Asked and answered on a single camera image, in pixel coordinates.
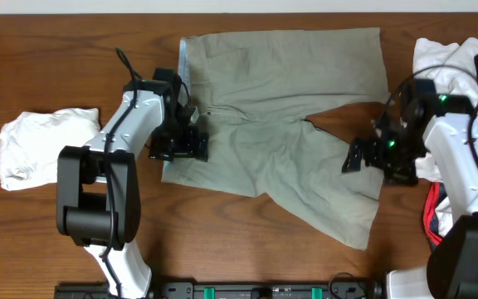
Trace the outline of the khaki green shorts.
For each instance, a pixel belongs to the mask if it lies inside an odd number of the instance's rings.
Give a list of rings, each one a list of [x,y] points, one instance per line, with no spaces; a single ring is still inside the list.
[[[383,173],[343,173],[347,143],[308,116],[387,99],[378,28],[185,37],[178,69],[209,134],[208,159],[167,162],[164,182],[267,194],[344,245],[368,246]]]

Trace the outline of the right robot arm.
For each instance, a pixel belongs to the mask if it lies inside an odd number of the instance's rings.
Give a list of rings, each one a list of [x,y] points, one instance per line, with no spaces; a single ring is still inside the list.
[[[477,109],[467,96],[438,93],[429,79],[399,86],[401,119],[384,112],[373,122],[376,135],[356,139],[342,170],[363,165],[381,169],[386,180],[413,185],[416,159],[437,162],[453,225],[423,267],[391,271],[385,298],[478,298],[478,128]]]

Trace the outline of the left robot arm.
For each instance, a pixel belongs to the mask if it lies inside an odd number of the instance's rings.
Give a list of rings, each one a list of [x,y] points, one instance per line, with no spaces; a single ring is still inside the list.
[[[57,160],[56,226],[99,263],[103,285],[59,285],[56,298],[147,298],[152,271],[135,236],[141,219],[136,159],[208,159],[208,135],[194,124],[198,110],[180,103],[180,75],[158,68],[133,75],[103,130],[82,146],[65,146]]]

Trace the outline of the red and navy garment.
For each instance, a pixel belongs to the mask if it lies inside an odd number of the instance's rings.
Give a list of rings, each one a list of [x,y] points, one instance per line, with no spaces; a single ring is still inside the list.
[[[439,220],[436,213],[436,207],[445,198],[446,190],[443,183],[433,182],[427,194],[422,213],[423,231],[431,251],[434,251],[442,241],[442,237],[439,235]]]

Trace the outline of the crumpled white shirt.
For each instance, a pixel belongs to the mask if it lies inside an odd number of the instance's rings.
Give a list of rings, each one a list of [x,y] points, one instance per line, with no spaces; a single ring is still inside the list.
[[[478,55],[478,39],[470,37],[462,44],[451,43],[442,45],[426,38],[419,38],[416,41],[413,53],[412,70],[420,71],[423,68],[437,65],[437,69],[424,71],[418,77],[432,79],[437,92],[444,94],[455,94],[469,96],[471,102],[478,101],[478,87],[470,75],[455,70],[459,66],[476,74],[475,56]],[[416,159],[417,177],[430,182],[442,183],[437,162],[431,154]],[[449,198],[446,198],[436,207],[439,220],[439,235],[443,238],[447,235],[453,225],[451,206]]]

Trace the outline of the folded white cloth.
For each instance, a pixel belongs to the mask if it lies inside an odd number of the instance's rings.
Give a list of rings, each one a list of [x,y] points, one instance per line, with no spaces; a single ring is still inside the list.
[[[17,191],[55,183],[61,150],[81,147],[99,132],[96,108],[22,112],[0,131],[1,187]]]

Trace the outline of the black mounting rail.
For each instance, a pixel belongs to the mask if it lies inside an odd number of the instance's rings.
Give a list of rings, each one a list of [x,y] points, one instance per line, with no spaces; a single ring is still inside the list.
[[[386,296],[379,282],[344,277],[316,284],[61,283],[53,292],[55,299],[381,299]]]

